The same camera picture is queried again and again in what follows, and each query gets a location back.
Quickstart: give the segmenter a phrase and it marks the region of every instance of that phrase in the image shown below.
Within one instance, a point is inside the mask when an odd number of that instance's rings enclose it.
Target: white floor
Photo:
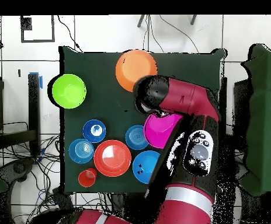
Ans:
[[[145,20],[137,27],[140,15],[109,16],[60,16],[70,29],[72,37],[82,51],[123,52],[129,49],[142,49],[143,38],[147,30]],[[227,124],[232,124],[233,93],[232,86],[236,81],[248,77],[240,62],[248,56],[249,47],[254,43],[264,43],[271,48],[271,15],[198,15],[193,26],[192,15],[162,15],[167,22],[185,32],[195,43],[200,53],[210,53],[215,48],[225,48],[228,56],[225,59],[225,76],[228,78]],[[25,31],[25,37],[46,39],[51,30],[49,16],[32,16],[33,30]],[[181,32],[165,23],[159,15],[151,15],[153,35],[165,53],[196,53],[192,42]],[[20,17],[0,16],[0,40],[4,47],[0,50],[0,76],[5,82],[4,88],[4,122],[28,122],[27,108],[27,75],[38,72],[43,77],[43,88],[40,89],[41,139],[47,139],[60,133],[59,110],[47,97],[46,87],[50,79],[59,73],[58,46],[74,47],[69,32],[54,16],[54,43],[21,43]],[[161,53],[150,31],[149,50]],[[144,43],[147,50],[147,35]],[[6,125],[5,132],[23,130],[24,124]],[[54,145],[49,153],[57,155]],[[0,159],[0,166],[10,159]],[[57,171],[56,163],[52,170]],[[43,176],[37,166],[33,169],[43,187]],[[60,183],[58,173],[49,173],[52,188]],[[14,216],[29,214],[38,199],[38,189],[34,177],[29,174],[24,183],[16,183],[12,194],[12,213]],[[96,194],[84,194],[86,200],[97,198]],[[83,205],[80,194],[72,196],[75,205]],[[234,224],[238,223],[241,214],[240,191],[234,207]],[[15,218],[22,224],[26,216]]]

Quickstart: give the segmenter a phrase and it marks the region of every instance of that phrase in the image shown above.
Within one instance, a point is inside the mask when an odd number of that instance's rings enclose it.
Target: green table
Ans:
[[[132,162],[141,151],[131,150],[131,166],[119,177],[106,177],[98,172],[92,187],[84,188],[78,183],[78,175],[89,167],[76,164],[68,154],[70,143],[83,138],[82,127],[91,119],[101,120],[106,126],[104,139],[116,139],[125,143],[126,131],[135,124],[144,125],[147,115],[134,108],[133,94],[124,90],[116,80],[115,66],[122,53],[89,52],[80,53],[62,48],[64,52],[64,73],[80,77],[86,84],[85,101],[75,109],[65,110],[65,192],[143,193],[147,185],[139,182],[133,174]],[[216,95],[220,88],[220,64],[225,56],[223,49],[211,54],[151,54],[156,60],[158,74],[210,88]],[[147,146],[145,150],[155,150]]]

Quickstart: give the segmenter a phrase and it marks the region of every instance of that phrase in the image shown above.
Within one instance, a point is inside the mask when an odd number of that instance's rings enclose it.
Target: pink bowl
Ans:
[[[176,123],[182,116],[179,114],[170,114],[159,118],[151,114],[144,124],[144,136],[146,141],[153,147],[163,149],[170,137]]]

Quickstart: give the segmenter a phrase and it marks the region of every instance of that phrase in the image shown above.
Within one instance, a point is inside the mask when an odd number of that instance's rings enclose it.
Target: metal table leg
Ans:
[[[194,20],[196,20],[197,15],[193,15],[192,21],[190,22],[191,25],[194,25]]]
[[[143,21],[143,19],[144,19],[144,16],[145,16],[145,15],[141,15],[141,17],[140,17],[140,19],[139,19],[139,21],[138,21],[138,27],[141,26],[142,21]]]

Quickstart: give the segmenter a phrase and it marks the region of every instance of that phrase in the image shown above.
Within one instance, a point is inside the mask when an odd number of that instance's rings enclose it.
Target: plate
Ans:
[[[94,164],[98,171],[108,177],[124,174],[131,163],[128,147],[118,140],[102,142],[94,153]]]

